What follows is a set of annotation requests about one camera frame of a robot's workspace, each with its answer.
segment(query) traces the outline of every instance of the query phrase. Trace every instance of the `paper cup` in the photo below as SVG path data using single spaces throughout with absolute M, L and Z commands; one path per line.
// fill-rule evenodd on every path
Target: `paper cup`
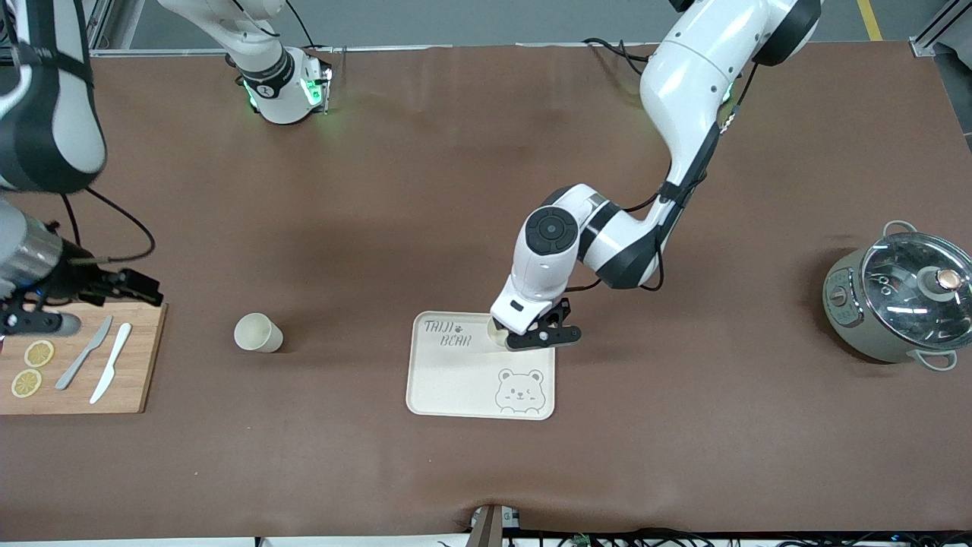
M 280 349 L 284 333 L 266 315 L 250 313 L 236 323 L 233 339 L 237 346 L 247 351 L 272 353 Z
M 506 337 L 509 336 L 509 331 L 497 328 L 496 320 L 492 317 L 486 322 L 486 336 L 489 337 L 493 344 L 506 349 Z

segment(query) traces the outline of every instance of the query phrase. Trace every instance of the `green led light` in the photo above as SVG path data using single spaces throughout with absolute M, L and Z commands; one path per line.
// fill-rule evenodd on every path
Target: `green led light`
M 317 106 L 321 104 L 323 100 L 321 98 L 321 86 L 314 83 L 313 80 L 300 80 L 304 84 L 304 93 L 307 95 L 307 101 L 310 102 L 311 106 Z
M 729 89 L 726 90 L 726 94 L 722 96 L 722 102 L 727 102 L 730 98 L 732 98 L 732 89 L 734 87 L 736 87 L 736 82 L 729 84 Z
M 250 90 L 250 85 L 243 82 L 243 89 L 246 90 L 247 96 L 250 97 L 250 106 L 252 106 L 254 110 L 258 110 L 257 100 L 253 98 L 253 91 Z

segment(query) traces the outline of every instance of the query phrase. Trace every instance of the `beige cup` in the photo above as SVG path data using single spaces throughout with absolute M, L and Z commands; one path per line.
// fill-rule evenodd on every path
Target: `beige cup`
M 266 315 L 250 313 L 236 323 L 233 339 L 237 346 L 247 351 L 272 353 L 280 349 L 284 342 L 284 333 Z

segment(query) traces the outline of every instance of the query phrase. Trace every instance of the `floor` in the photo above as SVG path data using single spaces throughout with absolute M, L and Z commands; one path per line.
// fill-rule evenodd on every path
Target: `floor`
M 659 42 L 678 15 L 665 0 L 292 0 L 311 38 L 348 48 L 417 45 L 495 46 L 577 43 L 597 36 L 616 42 Z M 945 0 L 826 0 L 814 35 L 820 42 L 907 40 Z M 156 0 L 119 2 L 100 44 L 111 50 L 195 50 L 216 43 Z M 865 14 L 873 13 L 870 28 Z M 288 10 L 273 22 L 288 45 L 306 38 Z M 936 57 L 942 81 L 972 151 L 972 72 L 954 52 Z

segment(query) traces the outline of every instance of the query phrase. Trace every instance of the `beige tray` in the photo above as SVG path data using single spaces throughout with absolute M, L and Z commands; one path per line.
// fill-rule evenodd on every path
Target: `beige tray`
M 425 311 L 412 325 L 405 402 L 415 414 L 547 419 L 555 350 L 509 351 L 490 340 L 489 313 Z

